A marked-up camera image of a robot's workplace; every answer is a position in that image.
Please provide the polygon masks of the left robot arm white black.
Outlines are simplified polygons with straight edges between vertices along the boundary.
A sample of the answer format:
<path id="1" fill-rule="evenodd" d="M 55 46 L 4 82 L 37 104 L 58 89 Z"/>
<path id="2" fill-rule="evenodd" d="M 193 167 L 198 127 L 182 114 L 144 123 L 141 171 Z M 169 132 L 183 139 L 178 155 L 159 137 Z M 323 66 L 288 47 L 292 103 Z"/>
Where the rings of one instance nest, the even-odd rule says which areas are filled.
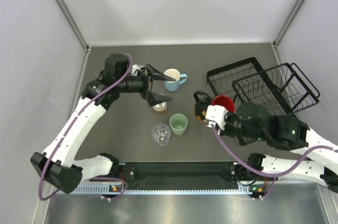
<path id="1" fill-rule="evenodd" d="M 153 107 L 171 101 L 170 97 L 152 92 L 154 81 L 174 81 L 150 64 L 133 64 L 129 54 L 111 54 L 105 59 L 99 77 L 89 82 L 78 104 L 53 142 L 42 153 L 35 152 L 30 161 L 40 177 L 68 194 L 86 180 L 104 176 L 114 180 L 119 175 L 118 160 L 110 154 L 76 161 L 74 158 L 95 123 L 106 113 L 121 93 L 139 93 Z"/>

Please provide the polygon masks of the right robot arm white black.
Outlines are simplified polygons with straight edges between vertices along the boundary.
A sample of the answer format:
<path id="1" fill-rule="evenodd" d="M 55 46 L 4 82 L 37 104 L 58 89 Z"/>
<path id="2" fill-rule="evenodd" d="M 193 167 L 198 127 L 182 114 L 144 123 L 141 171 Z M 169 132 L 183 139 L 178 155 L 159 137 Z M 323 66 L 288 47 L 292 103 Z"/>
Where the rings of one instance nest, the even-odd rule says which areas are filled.
<path id="1" fill-rule="evenodd" d="M 222 135 L 264 141 L 277 150 L 298 154 L 298 161 L 251 154 L 245 164 L 253 180 L 291 177 L 308 180 L 337 192 L 337 145 L 294 116 L 270 115 L 264 106 L 246 102 L 224 112 Z"/>

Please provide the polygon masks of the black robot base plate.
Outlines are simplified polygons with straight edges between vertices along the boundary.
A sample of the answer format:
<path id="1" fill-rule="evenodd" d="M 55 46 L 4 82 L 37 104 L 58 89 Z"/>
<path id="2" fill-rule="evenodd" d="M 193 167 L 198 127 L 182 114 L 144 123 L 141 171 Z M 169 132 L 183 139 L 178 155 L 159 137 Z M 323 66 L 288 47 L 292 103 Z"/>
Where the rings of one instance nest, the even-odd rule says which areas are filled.
<path id="1" fill-rule="evenodd" d="M 233 162 L 126 162 L 106 177 L 123 179 L 129 190 L 234 189 L 238 181 L 264 180 Z"/>

